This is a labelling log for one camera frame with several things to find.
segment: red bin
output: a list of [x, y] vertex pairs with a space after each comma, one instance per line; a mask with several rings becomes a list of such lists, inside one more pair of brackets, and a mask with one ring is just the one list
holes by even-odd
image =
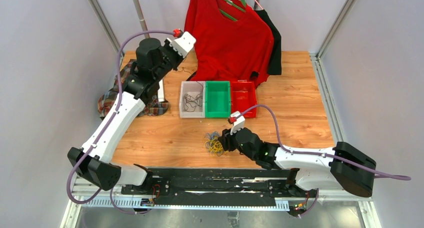
[[[231, 90], [231, 113], [244, 112], [248, 108], [257, 104], [255, 84], [253, 82], [230, 82]], [[244, 117], [256, 117], [256, 109], [247, 112]]]

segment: gray wall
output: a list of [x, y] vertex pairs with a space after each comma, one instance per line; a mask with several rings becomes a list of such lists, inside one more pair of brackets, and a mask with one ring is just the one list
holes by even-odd
[[57, 228], [115, 51], [87, 0], [0, 0], [0, 227]]
[[[184, 28], [190, 0], [140, 0], [149, 29]], [[246, 0], [253, 6], [253, 0]], [[260, 0], [282, 36], [283, 50], [316, 52], [346, 0]], [[120, 42], [141, 30], [132, 0], [99, 0]], [[161, 40], [165, 36], [153, 35]], [[138, 42], [128, 44], [135, 50]]]
[[422, 227], [424, 0], [357, 0], [324, 56], [348, 142], [380, 171], [373, 198], [384, 228]]

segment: wooden tabletop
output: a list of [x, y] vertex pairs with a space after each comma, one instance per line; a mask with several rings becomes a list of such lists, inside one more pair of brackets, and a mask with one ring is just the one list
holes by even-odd
[[[123, 65], [135, 59], [135, 52], [125, 54]], [[281, 141], [300, 148], [334, 146], [329, 123], [307, 52], [283, 52], [282, 76], [270, 76], [256, 90], [258, 104], [269, 106], [278, 121]], [[171, 104], [162, 116], [136, 118], [121, 139], [113, 162], [140, 164], [146, 167], [259, 168], [238, 151], [218, 157], [206, 151], [202, 138], [206, 133], [230, 128], [226, 119], [181, 119], [179, 98], [181, 82], [197, 69], [197, 59], [190, 53], [178, 71], [164, 79], [165, 99]], [[244, 125], [262, 141], [277, 142], [273, 119], [266, 109]]]

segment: plaid shirt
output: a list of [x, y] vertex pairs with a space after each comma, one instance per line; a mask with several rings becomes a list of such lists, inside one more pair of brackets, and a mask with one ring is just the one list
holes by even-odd
[[[121, 77], [121, 84], [125, 81], [125, 79], [130, 75], [130, 69], [131, 65], [135, 59], [131, 59], [130, 62], [120, 71], [120, 77]], [[113, 84], [113, 88], [106, 92], [97, 103], [97, 109], [100, 113], [100, 117], [104, 118], [109, 111], [111, 110], [112, 106], [115, 103], [116, 98], [118, 97], [119, 89], [118, 89], [118, 78], [115, 76], [115, 82]], [[158, 95], [155, 94], [153, 96], [152, 102], [147, 104], [147, 106], [144, 108], [144, 110], [139, 113], [137, 116], [141, 117], [144, 115], [149, 116], [160, 116], [165, 114], [168, 109], [170, 108], [170, 103], [168, 101], [165, 102], [159, 102], [158, 101]]]

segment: red sweater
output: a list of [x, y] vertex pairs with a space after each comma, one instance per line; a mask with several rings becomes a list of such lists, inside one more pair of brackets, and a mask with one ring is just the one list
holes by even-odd
[[185, 23], [185, 30], [196, 38], [198, 69], [193, 81], [249, 80], [252, 72], [259, 74], [256, 86], [267, 80], [274, 38], [252, 8], [246, 6], [242, 12], [224, 0], [190, 0]]

